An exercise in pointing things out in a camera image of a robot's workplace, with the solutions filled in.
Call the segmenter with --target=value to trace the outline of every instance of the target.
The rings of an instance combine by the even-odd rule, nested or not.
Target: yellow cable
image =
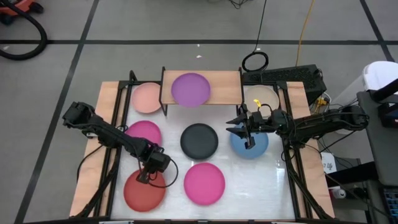
[[[296,56],[296,67],[297,67],[297,64],[299,63],[300,50],[301,50],[301,41],[303,39],[304,30],[305,30],[305,27],[307,26],[308,18],[310,17],[310,14],[311,14],[311,11],[312,11],[312,7],[313,7],[314,3],[315,3],[315,0],[312,0],[310,9],[308,10],[307,16],[306,16],[305,21],[304,21],[303,29],[301,30],[300,40],[298,41],[298,49],[297,49],[297,56]]]

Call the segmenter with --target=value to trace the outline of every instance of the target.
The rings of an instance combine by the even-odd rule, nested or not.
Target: wooden table
[[[101,90],[99,92],[98,101],[96,105],[96,114],[103,117],[106,122],[111,122],[113,115],[113,108],[116,99],[116,93],[118,92],[119,82],[103,82]],[[301,82],[288,82],[287,89],[292,107],[293,117],[301,118],[310,115],[310,110],[307,105],[307,97],[305,95],[304,86]],[[280,91],[281,105],[284,106],[283,93]],[[124,102],[126,97],[126,91],[123,92],[121,102]],[[116,125],[121,123],[121,115],[123,110],[123,103],[119,109],[119,117]],[[309,140],[307,143],[309,146],[313,146],[318,149],[316,140]],[[96,139],[89,139],[86,146],[85,155],[99,146]],[[70,215],[76,215],[83,207],[88,203],[93,194],[96,192],[99,182],[100,175],[104,161],[105,150],[100,150],[87,158],[85,163],[82,165],[80,170],[80,178],[77,183],[75,196],[73,198]],[[323,173],[323,165],[320,159],[319,153],[310,147],[301,149],[302,163],[304,168],[304,174],[307,182],[307,188],[313,195],[319,205],[327,212],[330,216],[334,217],[333,207],[331,206],[331,200],[328,192],[328,187]],[[302,218],[305,218],[305,207],[303,202],[303,196],[301,191],[296,187],[298,206]],[[106,202],[108,201],[109,187],[105,191],[102,200],[102,206],[100,215],[105,215]]]

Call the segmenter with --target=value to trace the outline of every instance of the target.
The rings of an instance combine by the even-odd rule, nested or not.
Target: black metal frame
[[[164,112],[164,115],[167,115],[167,105],[163,105],[161,102],[161,95],[162,95],[162,81],[163,81],[163,74],[165,71],[165,67],[162,67],[162,79],[161,81],[138,81],[134,72],[130,71],[129,74],[129,80],[128,81],[119,81],[119,85],[118,85],[118,92],[116,95],[116,102],[114,105],[114,111],[113,111],[113,117],[112,117],[112,121],[111,124],[116,125],[116,120],[118,117],[118,113],[119,113],[119,107],[120,107],[120,102],[121,102],[121,96],[122,96],[122,92],[123,90],[127,87],[127,94],[126,94],[126,99],[124,100],[124,108],[123,108],[123,116],[122,116],[122,121],[121,121],[121,126],[125,126],[126,125],[126,121],[127,121],[127,112],[129,109],[129,102],[131,99],[131,92],[132,92],[132,87],[134,85],[141,85],[143,83],[147,83],[147,82],[154,82],[154,83],[158,83],[160,84],[160,96],[159,96],[159,102],[162,108],[162,111]],[[290,99],[289,99],[289,94],[287,92],[287,83],[286,82],[264,82],[263,80],[261,80],[260,83],[258,82],[243,82],[243,76],[242,76],[242,71],[241,68],[239,68],[239,72],[241,75],[241,91],[242,91],[242,103],[244,103],[244,92],[243,92],[243,86],[244,85],[269,85],[272,86],[274,91],[277,93],[277,95],[279,96],[279,89],[282,89],[283,93],[284,93],[284,100],[285,100],[285,106],[286,106],[286,110],[288,112],[288,114],[292,115],[292,108],[290,105]],[[290,157],[290,148],[288,147],[289,145],[287,144],[287,140],[282,138],[282,142],[283,142],[283,147],[284,147],[284,154],[285,154],[285,158]],[[117,148],[117,149],[106,149],[106,154],[105,154],[105,158],[104,158],[104,164],[103,164],[103,168],[101,171],[101,180],[100,180],[100,185],[103,183],[104,181],[104,177],[106,176],[106,174],[108,173],[108,169],[109,169],[109,163],[111,160],[111,155],[112,155],[112,150],[116,150],[116,155],[115,155],[115,160],[114,163],[116,163],[117,165],[120,162],[120,155],[121,155],[121,147]],[[302,160],[301,160],[301,155],[300,155],[300,150],[295,150],[295,159],[296,159],[296,163],[297,163],[297,172],[298,175],[300,177],[300,180],[302,181],[302,183],[304,184],[304,186],[306,186],[306,181],[305,181],[305,176],[304,176],[304,171],[303,171],[303,164],[302,164]],[[286,165],[286,169],[287,172],[290,169],[290,166]],[[67,220],[52,220],[52,221],[44,221],[44,222],[34,222],[35,224],[48,224],[48,223],[55,223],[55,224],[63,224],[63,223],[70,223],[70,224],[92,224],[92,223],[100,223],[100,222],[105,222],[105,221],[111,221],[110,219],[110,215],[111,215],[111,211],[112,211],[112,207],[113,207],[113,198],[114,198],[114,191],[115,191],[115,186],[116,186],[116,181],[117,181],[117,171],[116,171],[116,175],[114,176],[114,178],[112,179],[111,183],[110,183],[110,189],[109,189],[109,197],[108,197],[108,202],[107,202],[107,207],[106,207],[106,215],[100,217],[100,210],[101,210],[101,203],[102,203],[102,198],[100,198],[96,204],[96,207],[94,209],[94,216],[93,217],[88,217],[88,218],[70,218]],[[359,224],[356,222],[342,222],[339,220],[319,220],[319,219],[313,219],[312,216],[312,209],[311,206],[309,204],[309,202],[307,201],[307,199],[305,197],[303,197],[304,200],[304,205],[305,205],[305,211],[306,211],[306,215],[309,218],[302,218],[300,215],[300,209],[299,209],[299,202],[298,202],[298,198],[297,198],[297,191],[296,191],[296,185],[295,182],[293,180],[293,178],[291,178],[291,176],[288,175],[288,180],[289,180],[289,186],[290,186],[290,193],[292,196],[292,204],[293,204],[293,210],[294,210],[294,214],[295,214],[295,222],[303,222],[303,223],[313,223],[313,224],[318,224],[318,223],[340,223],[340,224]],[[134,223],[164,223],[164,224],[168,224],[168,223],[206,223],[206,224],[216,224],[216,223],[248,223],[248,224],[254,224],[254,223],[273,223],[273,222],[262,222],[262,221],[255,221],[255,220],[242,220],[242,221],[211,221],[211,220],[184,220],[184,221],[178,221],[178,220],[134,220]]]

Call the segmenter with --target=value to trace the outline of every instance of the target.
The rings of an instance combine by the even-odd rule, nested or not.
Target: black floor line
[[[365,14],[366,14],[366,17],[369,20],[369,23],[371,24],[373,32],[374,32],[374,34],[377,37],[377,40],[380,42],[380,46],[381,46],[381,49],[382,49],[382,51],[384,53],[384,56],[386,57],[387,61],[395,62],[395,60],[392,58],[392,55],[391,55],[390,51],[387,48],[387,45],[386,45],[386,43],[385,43],[385,41],[383,39],[383,36],[380,33],[379,28],[376,25],[376,21],[374,20],[374,18],[372,16],[372,13],[371,13],[371,11],[369,9],[368,4],[366,4],[365,0],[359,0],[359,1],[360,1],[361,5],[362,5],[363,10],[365,11]]]
[[[79,44],[80,40],[49,40],[49,44]],[[38,44],[39,40],[0,40],[0,44]],[[84,40],[98,45],[256,44],[256,40]],[[259,40],[266,45],[297,45],[299,40]],[[303,40],[302,45],[378,45],[380,40]]]
[[[76,66],[79,62],[81,51],[83,50],[83,46],[84,46],[83,41],[87,38],[88,30],[90,28],[91,22],[93,21],[94,13],[98,6],[98,1],[99,0],[93,1],[93,5],[91,7],[90,13],[88,14],[85,28],[83,29],[83,33],[80,38],[81,42],[79,43],[79,45],[76,49],[75,55],[73,56],[68,75],[65,79],[65,83],[63,84],[63,88],[62,88],[60,97],[58,99],[54,114],[51,119],[49,129],[47,130],[47,134],[45,135],[45,139],[44,139],[42,148],[40,150],[39,157],[37,158],[36,165],[34,167],[32,176],[30,177],[28,186],[27,186],[25,194],[24,194],[24,198],[22,199],[21,205],[18,209],[17,217],[14,222],[15,224],[20,224],[20,223],[24,222],[27,209],[29,207],[30,201],[32,199],[33,193],[34,193],[36,185],[37,185],[37,181],[39,180],[40,173],[41,173],[43,165],[44,165],[45,158],[47,157],[47,153],[50,148],[51,140],[54,136],[55,128],[57,127],[57,123],[60,118],[63,104],[67,97],[67,93],[68,93],[70,84],[72,82],[72,78],[75,74]]]

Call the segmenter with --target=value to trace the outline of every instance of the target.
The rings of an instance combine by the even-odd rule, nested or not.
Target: wooden board
[[[303,84],[301,82],[288,82],[287,86],[294,118],[301,118],[310,115]],[[101,91],[98,97],[96,113],[102,116],[104,120],[109,123],[111,122],[113,114],[117,87],[118,82],[104,82],[101,86]],[[280,98],[282,108],[285,108],[283,94],[280,95]],[[311,140],[307,144],[318,148],[315,140]],[[96,139],[89,139],[86,146],[85,155],[90,153],[98,146],[99,145]],[[83,164],[80,172],[80,179],[76,187],[75,196],[73,198],[70,215],[76,215],[78,212],[80,212],[81,209],[91,199],[92,195],[96,192],[98,188],[98,183],[100,181],[100,175],[104,161],[104,152],[105,150],[97,152],[92,157],[87,159],[87,161]],[[320,206],[322,206],[324,211],[326,211],[327,214],[329,214],[330,216],[334,217],[335,215],[333,212],[333,207],[331,206],[331,200],[328,193],[325,175],[323,174],[323,165],[319,153],[316,152],[314,149],[311,149],[310,147],[306,147],[302,149],[301,156],[303,160],[304,174],[309,191],[311,192],[315,200],[317,200],[317,202],[320,204]],[[106,205],[104,203],[106,196],[107,194],[105,193],[104,200],[102,201],[103,205]],[[302,194],[299,189],[297,189],[297,196],[299,201],[299,209],[300,211],[302,211],[300,212],[300,214],[302,217],[305,217]],[[103,214],[104,210],[105,207],[103,206],[103,209],[101,209],[101,214]]]
[[[162,103],[177,104],[172,96],[172,85],[176,78],[185,73],[203,75],[210,83],[210,99],[207,105],[240,105],[242,103],[241,77],[239,71],[164,71]]]

